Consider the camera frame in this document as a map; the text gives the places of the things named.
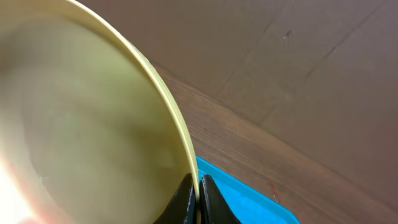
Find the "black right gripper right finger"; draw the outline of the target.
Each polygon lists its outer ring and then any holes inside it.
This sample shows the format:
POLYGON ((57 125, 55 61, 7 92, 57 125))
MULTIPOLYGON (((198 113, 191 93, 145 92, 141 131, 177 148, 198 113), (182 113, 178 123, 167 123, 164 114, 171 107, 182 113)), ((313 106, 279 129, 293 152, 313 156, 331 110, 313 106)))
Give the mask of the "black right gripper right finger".
POLYGON ((241 224, 208 174, 200 181, 200 212, 201 224, 241 224))

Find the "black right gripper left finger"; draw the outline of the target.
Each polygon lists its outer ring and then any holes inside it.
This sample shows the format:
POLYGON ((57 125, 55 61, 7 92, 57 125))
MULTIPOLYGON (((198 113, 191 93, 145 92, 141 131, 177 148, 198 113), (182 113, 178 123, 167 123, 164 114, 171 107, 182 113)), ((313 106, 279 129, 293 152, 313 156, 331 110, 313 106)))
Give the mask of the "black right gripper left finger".
POLYGON ((187 174, 154 224, 196 224, 196 206, 192 175, 187 174))

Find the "yellow plate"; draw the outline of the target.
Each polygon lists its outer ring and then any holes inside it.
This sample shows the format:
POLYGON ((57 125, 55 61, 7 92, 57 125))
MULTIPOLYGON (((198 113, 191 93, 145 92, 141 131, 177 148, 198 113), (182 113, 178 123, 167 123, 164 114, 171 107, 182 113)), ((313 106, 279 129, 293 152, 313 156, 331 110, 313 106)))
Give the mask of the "yellow plate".
POLYGON ((44 223, 154 223, 198 171, 148 59, 78 1, 1 2, 1 160, 44 223))

